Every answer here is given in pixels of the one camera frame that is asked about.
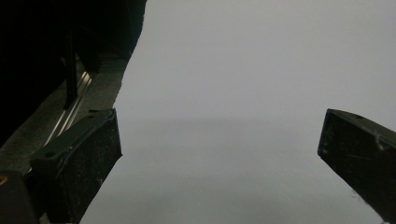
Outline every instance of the white surface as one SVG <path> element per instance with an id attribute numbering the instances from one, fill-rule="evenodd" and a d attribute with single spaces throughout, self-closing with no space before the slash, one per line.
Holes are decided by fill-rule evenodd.
<path id="1" fill-rule="evenodd" d="M 124 156 L 82 223 L 381 223 L 317 155 L 327 108 L 396 130 L 396 2 L 148 0 Z"/>

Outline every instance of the gray background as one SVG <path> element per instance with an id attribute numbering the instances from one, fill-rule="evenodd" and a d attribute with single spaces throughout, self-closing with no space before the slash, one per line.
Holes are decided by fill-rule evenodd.
<path id="1" fill-rule="evenodd" d="M 381 223 L 317 155 L 327 108 L 396 130 L 396 2 L 149 0 L 124 156 L 81 223 Z"/>

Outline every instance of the black plastic part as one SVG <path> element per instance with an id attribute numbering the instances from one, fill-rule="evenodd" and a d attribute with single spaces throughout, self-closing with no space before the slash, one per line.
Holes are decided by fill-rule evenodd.
<path id="1" fill-rule="evenodd" d="M 329 109 L 319 156 L 389 223 L 396 223 L 396 133 Z"/>
<path id="2" fill-rule="evenodd" d="M 26 174 L 24 177 L 24 184 L 28 190 L 30 197 L 30 203 L 32 204 L 35 216 L 37 218 L 42 217 L 46 212 L 43 198 L 46 197 L 46 192 L 43 191 L 43 183 L 34 175 L 33 172 Z"/>
<path id="3" fill-rule="evenodd" d="M 30 163 L 49 221 L 79 223 L 120 156 L 115 109 L 79 121 L 35 153 Z"/>
<path id="4" fill-rule="evenodd" d="M 38 224 L 21 173 L 0 171 L 0 223 Z"/>

